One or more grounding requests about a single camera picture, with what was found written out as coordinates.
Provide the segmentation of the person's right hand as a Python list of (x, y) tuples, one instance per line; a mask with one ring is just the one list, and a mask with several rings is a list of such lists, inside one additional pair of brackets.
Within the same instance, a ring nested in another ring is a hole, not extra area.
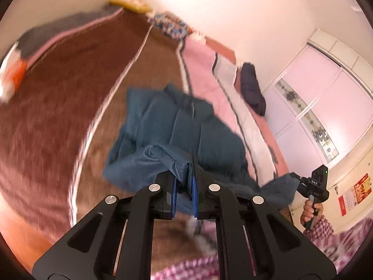
[(300, 216), (301, 225), (303, 226), (313, 219), (315, 219), (314, 224), (317, 224), (323, 215), (323, 211), (324, 207), (322, 203), (313, 204), (310, 200), (306, 200)]

